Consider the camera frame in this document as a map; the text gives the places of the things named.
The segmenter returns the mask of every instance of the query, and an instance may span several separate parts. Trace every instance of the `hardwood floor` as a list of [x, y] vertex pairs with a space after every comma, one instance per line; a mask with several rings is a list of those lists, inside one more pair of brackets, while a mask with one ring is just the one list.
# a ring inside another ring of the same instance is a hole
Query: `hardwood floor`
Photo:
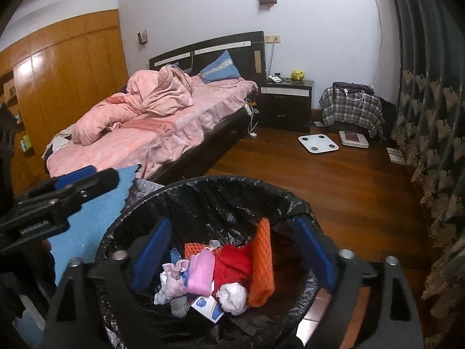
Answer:
[[[312, 134], [326, 133], [339, 150], [313, 155], [298, 142], [302, 134], [271, 129], [256, 133], [258, 138], [240, 140], [207, 175], [243, 175], [292, 191], [310, 203], [324, 233], [340, 248], [369, 261], [396, 256], [423, 321], [426, 308], [420, 296], [431, 259], [426, 222], [406, 168], [389, 161], [385, 146], [345, 147], [324, 128], [312, 127]], [[364, 289], [341, 348], [352, 347], [367, 300]], [[328, 301], [322, 291], [299, 327], [301, 335], [313, 332]]]

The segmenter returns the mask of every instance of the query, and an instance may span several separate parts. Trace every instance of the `pink bed sheet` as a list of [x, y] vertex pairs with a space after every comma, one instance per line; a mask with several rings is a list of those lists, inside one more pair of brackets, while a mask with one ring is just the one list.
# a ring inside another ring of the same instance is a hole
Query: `pink bed sheet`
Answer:
[[[91, 145], [71, 141], [48, 158], [50, 176], [65, 175], [88, 165], [100, 171], [141, 164], [137, 177], [148, 178], [161, 165], [176, 161], [185, 151], [202, 143], [204, 134], [238, 111], [247, 94], [256, 89], [253, 81], [243, 79], [204, 84], [196, 78], [192, 106], [168, 117], [140, 115], [127, 122], [131, 127], [108, 132]], [[154, 129], [146, 129], [146, 122], [138, 120], [148, 120]]]

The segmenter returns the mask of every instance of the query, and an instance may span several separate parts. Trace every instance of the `headboard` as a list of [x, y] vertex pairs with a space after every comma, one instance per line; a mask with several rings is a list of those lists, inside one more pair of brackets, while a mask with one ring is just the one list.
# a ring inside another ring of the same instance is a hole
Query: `headboard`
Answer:
[[262, 31], [227, 35], [190, 44], [151, 58], [149, 65], [150, 69], [158, 71], [167, 63], [179, 62], [180, 68], [192, 67], [191, 75], [196, 75], [224, 50], [228, 50], [234, 65], [246, 80], [261, 83], [267, 78]]

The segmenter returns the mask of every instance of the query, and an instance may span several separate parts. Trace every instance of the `wall socket panel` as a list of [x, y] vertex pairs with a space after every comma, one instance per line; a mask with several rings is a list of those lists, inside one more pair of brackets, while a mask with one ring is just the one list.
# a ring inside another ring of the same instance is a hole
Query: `wall socket panel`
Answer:
[[281, 43], [280, 35], [266, 35], [264, 36], [265, 43]]

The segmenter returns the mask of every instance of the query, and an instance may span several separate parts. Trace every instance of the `pink blanket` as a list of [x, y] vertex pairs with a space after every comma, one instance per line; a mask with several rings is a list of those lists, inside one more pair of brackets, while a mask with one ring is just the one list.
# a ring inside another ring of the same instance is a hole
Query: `pink blanket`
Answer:
[[101, 138], [105, 129], [114, 131], [144, 113], [160, 117], [175, 114], [192, 106], [193, 90], [191, 77], [178, 67], [137, 71], [127, 82], [127, 94], [113, 94], [77, 121], [73, 142], [90, 145]]
[[87, 165], [100, 171], [141, 164], [139, 178], [148, 178], [162, 164], [176, 161], [196, 147], [224, 117], [238, 111], [252, 90], [253, 81], [223, 80], [204, 84], [192, 77], [192, 106], [174, 115], [145, 113], [103, 135], [91, 145], [70, 142], [47, 160], [51, 177], [65, 175]]

